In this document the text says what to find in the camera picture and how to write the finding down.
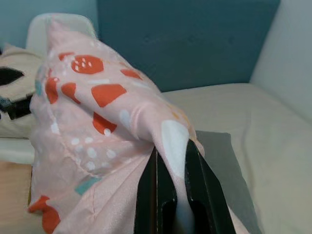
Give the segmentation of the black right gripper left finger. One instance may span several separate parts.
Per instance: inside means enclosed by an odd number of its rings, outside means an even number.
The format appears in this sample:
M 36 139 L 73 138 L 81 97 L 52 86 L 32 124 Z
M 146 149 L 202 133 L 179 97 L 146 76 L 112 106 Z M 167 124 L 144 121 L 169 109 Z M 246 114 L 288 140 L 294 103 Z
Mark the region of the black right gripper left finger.
M 174 234 L 176 205 L 175 186 L 154 148 L 137 187 L 134 234 Z

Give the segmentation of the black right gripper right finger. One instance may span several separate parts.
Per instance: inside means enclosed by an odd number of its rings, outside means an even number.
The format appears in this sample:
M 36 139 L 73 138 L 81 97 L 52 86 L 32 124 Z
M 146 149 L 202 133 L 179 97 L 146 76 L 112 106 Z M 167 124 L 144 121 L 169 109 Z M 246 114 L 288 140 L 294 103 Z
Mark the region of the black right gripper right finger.
M 255 234 L 255 210 L 228 133 L 197 131 L 189 141 L 185 183 L 195 234 Z

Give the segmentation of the pink pillow with red prints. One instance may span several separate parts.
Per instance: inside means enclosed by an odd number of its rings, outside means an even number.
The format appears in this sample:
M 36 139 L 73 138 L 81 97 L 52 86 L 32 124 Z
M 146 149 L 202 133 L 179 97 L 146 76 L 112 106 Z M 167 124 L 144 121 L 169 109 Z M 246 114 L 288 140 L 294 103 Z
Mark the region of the pink pillow with red prints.
M 177 193 L 176 229 L 195 224 L 185 155 L 187 116 L 116 51 L 55 19 L 31 100 L 35 149 L 29 212 L 46 234 L 133 234 L 137 186 L 157 150 Z

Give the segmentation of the cream pillow with black pattern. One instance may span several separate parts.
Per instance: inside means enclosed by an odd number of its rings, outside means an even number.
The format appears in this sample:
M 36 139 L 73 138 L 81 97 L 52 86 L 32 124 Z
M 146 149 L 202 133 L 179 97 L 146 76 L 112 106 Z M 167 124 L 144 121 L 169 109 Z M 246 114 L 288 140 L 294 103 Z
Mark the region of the cream pillow with black pattern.
M 28 138 L 34 117 L 30 100 L 43 59 L 35 53 L 6 44 L 0 55 L 0 138 Z

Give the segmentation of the white chair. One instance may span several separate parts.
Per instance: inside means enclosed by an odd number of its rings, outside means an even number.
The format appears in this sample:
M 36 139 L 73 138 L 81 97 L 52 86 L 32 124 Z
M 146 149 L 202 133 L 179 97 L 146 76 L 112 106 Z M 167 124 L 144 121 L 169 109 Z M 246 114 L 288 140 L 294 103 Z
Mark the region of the white chair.
M 26 49 L 41 57 L 47 55 L 47 27 L 52 19 L 93 38 L 97 37 L 92 22 L 85 16 L 66 13 L 45 13 L 34 17 L 29 25 Z

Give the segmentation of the white bed mattress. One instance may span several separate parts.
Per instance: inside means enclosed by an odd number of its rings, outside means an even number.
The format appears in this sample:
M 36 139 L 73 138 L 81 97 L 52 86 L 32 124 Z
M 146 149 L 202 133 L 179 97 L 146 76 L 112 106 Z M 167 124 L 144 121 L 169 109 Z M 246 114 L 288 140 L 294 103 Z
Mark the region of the white bed mattress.
M 230 134 L 263 234 L 312 234 L 312 125 L 251 84 L 164 95 L 196 130 Z

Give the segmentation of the teal upholstered headboard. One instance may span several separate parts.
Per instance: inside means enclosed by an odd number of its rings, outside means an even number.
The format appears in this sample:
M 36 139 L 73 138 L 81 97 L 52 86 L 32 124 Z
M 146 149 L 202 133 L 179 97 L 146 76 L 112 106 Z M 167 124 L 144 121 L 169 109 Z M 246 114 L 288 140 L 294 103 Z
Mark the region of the teal upholstered headboard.
M 101 40 L 162 91 L 247 83 L 280 0 L 97 0 Z

